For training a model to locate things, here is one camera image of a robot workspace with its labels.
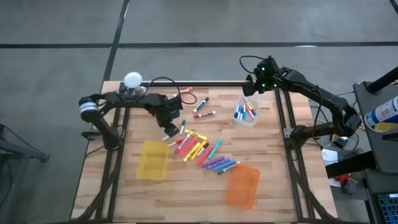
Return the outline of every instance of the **black metal frame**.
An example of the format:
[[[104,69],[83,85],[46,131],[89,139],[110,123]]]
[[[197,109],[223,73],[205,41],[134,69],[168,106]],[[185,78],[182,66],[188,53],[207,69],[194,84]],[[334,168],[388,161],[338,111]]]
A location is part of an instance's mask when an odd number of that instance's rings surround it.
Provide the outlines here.
[[[179,86],[242,86],[244,82],[176,82]],[[149,82],[144,82],[142,85],[147,86]],[[168,87],[168,86],[174,86],[173,83],[171,82],[155,82],[151,86],[155,87]],[[286,105],[287,105],[287,111],[289,115],[289,120],[294,128],[296,126],[295,123],[295,118],[294,118],[294,113],[293,113],[293,106],[292,102],[290,100],[290,95],[288,92],[285,92],[285,99],[286,99]],[[286,121],[285,121],[285,116],[284,116],[284,109],[282,106],[282,99],[280,97],[280,91],[275,90],[275,98],[277,102],[277,108],[279,112],[279,119],[280,119],[280,128],[282,131],[282,136],[284,138],[284,145],[285,145],[285,150],[286,150],[286,158],[287,158],[287,165],[289,168],[289,175],[290,175],[290,183],[292,185],[292,192],[293,192],[293,198],[294,198],[294,204],[295,204],[295,210],[297,214],[297,220],[298,222],[301,223],[342,223],[342,224],[349,224],[349,223],[358,223],[358,222],[346,222],[346,221],[341,221],[341,220],[336,220],[336,219],[330,219],[330,216],[324,215],[323,210],[319,210],[319,208],[322,208],[318,200],[315,198],[314,194],[311,193],[309,186],[308,186],[308,179],[307,179],[307,173],[305,171],[305,165],[303,161],[303,156],[301,150],[297,150],[297,162],[298,162],[298,168],[299,171],[296,170],[294,160],[292,157],[292,152],[291,150],[287,147],[287,140],[284,136],[284,129],[287,128]],[[120,116],[120,108],[116,109],[115,115],[113,118],[113,126],[116,127],[118,126],[118,120]],[[129,121],[129,108],[126,108],[124,118],[123,118],[123,125],[122,129],[123,131],[127,130],[127,124]],[[108,151],[106,155],[106,160],[105,160],[105,165],[104,165],[104,172],[103,172],[103,179],[101,183],[101,188],[91,203],[91,205],[87,208],[86,210],[86,215],[84,217],[78,218],[78,219],[73,219],[69,220],[67,222],[63,223],[112,223],[113,222],[113,215],[114,215],[114,206],[116,203],[116,197],[117,197],[117,191],[118,191],[118,181],[119,181],[119,175],[121,171],[121,162],[123,158],[123,150],[124,150],[124,140],[125,140],[125,134],[122,134],[121,136],[122,140],[122,147],[117,150],[118,154],[116,156],[116,163],[113,171],[111,174],[110,168],[111,168],[111,160],[112,160],[112,155],[113,151]],[[109,200],[109,209],[106,214],[106,218],[103,218],[103,205],[104,205],[104,197],[109,190],[109,188],[112,186],[111,189],[111,195],[110,195],[110,200]],[[305,218],[300,202],[300,196],[299,196],[299,188],[298,186],[301,187],[301,189],[304,192],[305,195],[305,202],[308,210],[308,216],[309,218]],[[317,209],[317,212],[320,214],[320,216],[323,219],[317,219],[315,218],[315,212],[313,208]],[[93,212],[96,210],[95,213],[95,218],[90,219],[92,216]]]

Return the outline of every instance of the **black equipment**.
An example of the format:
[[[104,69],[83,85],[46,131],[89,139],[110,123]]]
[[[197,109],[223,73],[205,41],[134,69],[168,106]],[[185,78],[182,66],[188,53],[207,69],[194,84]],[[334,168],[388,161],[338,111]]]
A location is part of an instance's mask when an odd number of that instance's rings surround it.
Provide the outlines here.
[[[105,100],[103,107],[98,108],[99,100]],[[182,110],[181,97],[177,95],[168,99],[165,95],[149,93],[142,97],[135,97],[116,92],[93,94],[80,99],[80,116],[83,121],[92,123],[101,133],[105,149],[113,150],[121,146],[120,137],[115,127],[110,127],[103,116],[113,108],[144,108],[153,117],[157,124],[164,128],[164,132],[172,137],[178,133],[178,128],[172,123],[180,116]]]
[[[252,74],[256,76],[256,81],[253,80],[252,75],[247,76],[248,82],[243,85],[245,96],[251,96],[256,91],[261,94],[280,88],[284,91],[301,93],[331,111],[333,122],[319,124],[315,128],[298,125],[293,129],[288,141],[291,149],[300,148],[308,138],[316,136],[328,134],[352,136],[361,125],[357,112],[346,99],[308,82],[296,70],[279,68],[271,56],[258,63]]]

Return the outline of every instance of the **red object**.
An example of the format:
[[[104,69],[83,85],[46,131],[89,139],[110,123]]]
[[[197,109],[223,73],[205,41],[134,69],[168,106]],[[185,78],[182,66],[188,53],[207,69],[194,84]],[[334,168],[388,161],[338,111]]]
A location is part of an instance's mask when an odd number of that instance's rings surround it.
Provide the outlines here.
[[[348,180],[349,175],[348,174],[344,174],[338,177],[335,177],[335,180],[338,182],[344,182],[345,180]]]
[[[189,148],[191,148],[191,146],[198,140],[198,137],[194,137],[189,144],[187,144],[187,146],[185,146],[181,151],[180,151],[180,156],[183,156],[185,154],[185,152],[188,151]]]
[[[205,159],[206,157],[209,155],[209,153],[211,152],[211,150],[213,150],[213,146],[210,146],[206,152],[204,153],[204,155],[198,160],[197,165],[199,166]]]

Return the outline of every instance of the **yellow plastic bin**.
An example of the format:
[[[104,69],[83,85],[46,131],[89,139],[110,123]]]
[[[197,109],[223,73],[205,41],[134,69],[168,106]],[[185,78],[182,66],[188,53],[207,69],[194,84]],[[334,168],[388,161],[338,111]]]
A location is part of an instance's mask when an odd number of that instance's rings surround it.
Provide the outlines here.
[[[145,141],[139,160],[137,178],[144,180],[163,180],[169,145],[163,141]]]

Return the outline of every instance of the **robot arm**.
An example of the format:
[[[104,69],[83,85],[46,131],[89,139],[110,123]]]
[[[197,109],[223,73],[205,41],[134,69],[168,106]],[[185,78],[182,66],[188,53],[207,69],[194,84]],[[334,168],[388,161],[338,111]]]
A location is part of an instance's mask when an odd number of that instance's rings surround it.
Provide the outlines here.
[[[331,111],[333,122],[316,125],[315,130],[313,126],[297,126],[290,134],[290,143],[293,144],[293,147],[302,146],[312,136],[327,134],[351,136],[361,125],[361,119],[346,99],[308,82],[296,70],[279,68],[271,56],[257,64],[253,74],[256,77],[256,81],[253,80],[251,75],[248,75],[246,79],[248,82],[243,86],[245,96],[251,96],[256,91],[261,94],[265,91],[280,88],[301,93]]]
[[[99,109],[98,100],[105,100],[104,106]],[[103,116],[113,108],[144,108],[153,117],[157,124],[165,128],[165,133],[172,137],[178,133],[178,128],[172,123],[180,116],[182,110],[181,99],[176,96],[168,99],[165,95],[150,93],[142,97],[123,95],[116,92],[94,94],[80,99],[80,116],[83,121],[92,123],[101,133],[106,149],[117,149],[120,139],[116,128],[110,127]]]

